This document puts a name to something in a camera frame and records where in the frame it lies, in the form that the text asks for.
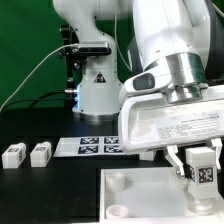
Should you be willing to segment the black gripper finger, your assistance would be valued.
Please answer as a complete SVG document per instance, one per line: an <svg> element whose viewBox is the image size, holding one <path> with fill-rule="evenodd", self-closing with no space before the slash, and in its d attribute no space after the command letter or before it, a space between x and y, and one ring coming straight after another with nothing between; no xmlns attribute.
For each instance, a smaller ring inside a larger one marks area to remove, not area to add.
<svg viewBox="0 0 224 224"><path fill-rule="evenodd" d="M220 138L208 139L206 141L206 146L210 149L210 151L214 155L214 158L218 160L223 148L222 140Z"/></svg>
<svg viewBox="0 0 224 224"><path fill-rule="evenodd" d="M182 161L178 158L177 153L178 147L176 145L170 145L164 149L165 158L175 168L177 177L184 178L184 165Z"/></svg>

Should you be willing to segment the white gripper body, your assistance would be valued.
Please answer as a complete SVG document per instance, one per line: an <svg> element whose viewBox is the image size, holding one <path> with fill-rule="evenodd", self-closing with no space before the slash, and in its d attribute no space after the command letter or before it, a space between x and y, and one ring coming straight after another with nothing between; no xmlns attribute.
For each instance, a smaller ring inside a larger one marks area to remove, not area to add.
<svg viewBox="0 0 224 224"><path fill-rule="evenodd" d="M197 101L169 104L161 93L129 98L118 119L127 154L224 137L224 89L205 89Z"/></svg>

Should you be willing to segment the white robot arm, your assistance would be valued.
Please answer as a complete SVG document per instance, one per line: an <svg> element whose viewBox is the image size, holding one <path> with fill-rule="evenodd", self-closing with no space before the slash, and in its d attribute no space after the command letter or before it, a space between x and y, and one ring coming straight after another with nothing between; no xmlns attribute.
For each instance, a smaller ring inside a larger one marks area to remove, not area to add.
<svg viewBox="0 0 224 224"><path fill-rule="evenodd" d="M205 72L224 63L224 51L211 46L215 14L207 0L53 0L53 6L78 38L67 48L83 72L76 117L116 117L125 153L164 150L179 177L185 175L179 147L206 143L220 153L224 85L209 85ZM95 23L127 17L135 33L132 76L120 82L117 42Z"/></svg>

